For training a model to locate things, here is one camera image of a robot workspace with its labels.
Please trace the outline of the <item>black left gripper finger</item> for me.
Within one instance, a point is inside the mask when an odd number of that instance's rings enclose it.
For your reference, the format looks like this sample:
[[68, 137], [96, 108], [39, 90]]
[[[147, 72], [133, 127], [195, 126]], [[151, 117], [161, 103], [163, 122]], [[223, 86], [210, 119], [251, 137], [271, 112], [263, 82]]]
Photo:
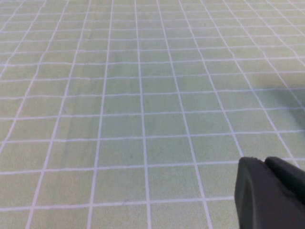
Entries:
[[275, 156], [242, 157], [234, 201], [241, 229], [303, 229], [305, 172]]

